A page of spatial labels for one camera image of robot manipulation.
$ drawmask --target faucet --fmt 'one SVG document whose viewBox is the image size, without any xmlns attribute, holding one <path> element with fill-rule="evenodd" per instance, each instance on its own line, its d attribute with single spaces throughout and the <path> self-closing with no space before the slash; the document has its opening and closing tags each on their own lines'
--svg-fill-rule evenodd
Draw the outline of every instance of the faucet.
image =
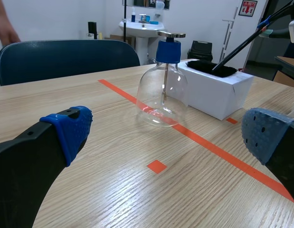
<svg viewBox="0 0 294 228">
<path fill-rule="evenodd" d="M 141 20 L 139 21 L 139 23 L 149 24 L 149 22 L 146 21 L 146 14 L 140 14 L 140 16 Z"/>
</svg>

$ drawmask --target human arm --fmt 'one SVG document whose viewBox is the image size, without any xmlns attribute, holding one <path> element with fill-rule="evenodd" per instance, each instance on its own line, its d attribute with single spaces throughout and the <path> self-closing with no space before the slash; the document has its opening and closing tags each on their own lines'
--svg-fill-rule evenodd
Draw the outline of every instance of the human arm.
<svg viewBox="0 0 294 228">
<path fill-rule="evenodd" d="M 8 19 L 2 0 L 0 0 L 0 41 L 3 46 L 20 42 L 16 31 Z"/>
</svg>

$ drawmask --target blue rubber pad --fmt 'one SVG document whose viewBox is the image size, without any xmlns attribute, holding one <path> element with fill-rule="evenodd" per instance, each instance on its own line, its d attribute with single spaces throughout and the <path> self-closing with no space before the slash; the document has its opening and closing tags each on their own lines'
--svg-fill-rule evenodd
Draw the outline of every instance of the blue rubber pad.
<svg viewBox="0 0 294 228">
<path fill-rule="evenodd" d="M 242 137 L 247 149 L 265 165 L 293 121 L 263 108 L 248 110 L 242 120 Z"/>
<path fill-rule="evenodd" d="M 55 126 L 67 166 L 71 165 L 80 145 L 88 137 L 93 117 L 91 110 L 87 107 L 76 106 L 70 109 L 80 110 L 77 119 L 60 114 L 50 114 L 40 119 L 40 121 L 49 122 Z"/>
</svg>

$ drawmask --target mirror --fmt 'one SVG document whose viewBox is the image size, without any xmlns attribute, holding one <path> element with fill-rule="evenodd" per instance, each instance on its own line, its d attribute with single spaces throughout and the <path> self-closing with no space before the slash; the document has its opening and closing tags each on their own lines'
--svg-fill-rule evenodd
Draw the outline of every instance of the mirror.
<svg viewBox="0 0 294 228">
<path fill-rule="evenodd" d="M 127 0 L 127 6 L 139 6 L 147 8 L 155 8 L 157 1 L 162 1 L 165 3 L 165 10 L 169 9 L 170 0 Z"/>
</svg>

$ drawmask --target blue chair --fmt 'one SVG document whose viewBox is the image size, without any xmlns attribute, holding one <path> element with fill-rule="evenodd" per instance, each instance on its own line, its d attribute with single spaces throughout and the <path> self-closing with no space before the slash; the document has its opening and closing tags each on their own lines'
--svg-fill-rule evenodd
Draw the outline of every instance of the blue chair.
<svg viewBox="0 0 294 228">
<path fill-rule="evenodd" d="M 139 66 L 134 49 L 117 40 L 28 41 L 0 51 L 0 85 Z"/>
</svg>

